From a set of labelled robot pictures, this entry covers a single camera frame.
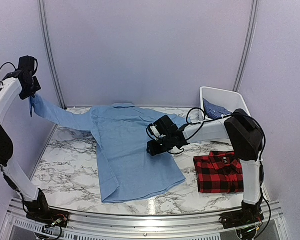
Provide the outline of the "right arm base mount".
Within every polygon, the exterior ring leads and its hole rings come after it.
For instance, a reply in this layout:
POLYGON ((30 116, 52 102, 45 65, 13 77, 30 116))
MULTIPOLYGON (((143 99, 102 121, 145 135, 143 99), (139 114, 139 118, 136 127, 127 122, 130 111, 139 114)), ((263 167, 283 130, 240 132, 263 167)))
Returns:
POLYGON ((253 212, 251 209, 241 209, 222 213, 220 215, 219 222, 223 225, 224 229, 230 229, 261 223, 264 219, 265 218, 261 210, 253 212))

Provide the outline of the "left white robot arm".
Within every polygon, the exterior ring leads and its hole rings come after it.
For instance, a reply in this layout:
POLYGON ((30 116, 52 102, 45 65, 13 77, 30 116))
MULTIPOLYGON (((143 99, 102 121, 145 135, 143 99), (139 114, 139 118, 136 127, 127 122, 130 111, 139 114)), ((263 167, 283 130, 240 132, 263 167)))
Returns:
POLYGON ((36 187, 20 165, 13 160, 14 145, 3 128, 6 114, 15 98, 25 100, 33 97, 41 87, 35 76, 25 70, 8 73, 0 86, 0 170, 4 180, 21 196, 22 204, 29 219, 48 223, 53 219, 45 194, 36 187))

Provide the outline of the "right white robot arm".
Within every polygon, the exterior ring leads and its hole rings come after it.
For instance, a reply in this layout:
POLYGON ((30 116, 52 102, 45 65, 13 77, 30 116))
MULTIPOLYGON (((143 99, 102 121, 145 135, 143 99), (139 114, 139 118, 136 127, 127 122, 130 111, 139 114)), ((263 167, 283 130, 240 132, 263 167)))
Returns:
POLYGON ((173 148, 181 149, 201 141, 229 140, 234 157, 242 166, 243 200, 240 210, 227 212, 221 216, 222 222, 237 222, 243 225, 254 220, 263 220, 262 154, 266 146, 266 136, 260 124, 243 109, 237 109, 216 119, 187 122, 181 127, 178 127, 168 115, 164 115, 148 125, 146 133, 150 137, 146 150, 151 156, 168 153, 173 148))

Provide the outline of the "light blue long sleeve shirt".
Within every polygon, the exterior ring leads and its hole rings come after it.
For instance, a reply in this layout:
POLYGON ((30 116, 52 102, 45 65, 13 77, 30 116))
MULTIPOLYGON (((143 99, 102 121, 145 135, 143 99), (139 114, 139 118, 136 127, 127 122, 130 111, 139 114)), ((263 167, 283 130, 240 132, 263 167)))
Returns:
POLYGON ((173 156, 147 153, 146 128, 164 116, 131 103, 93 106, 86 113, 68 112, 40 95, 29 100, 30 112, 65 128, 90 132, 97 143, 101 201, 123 203, 165 194, 186 178, 173 156))

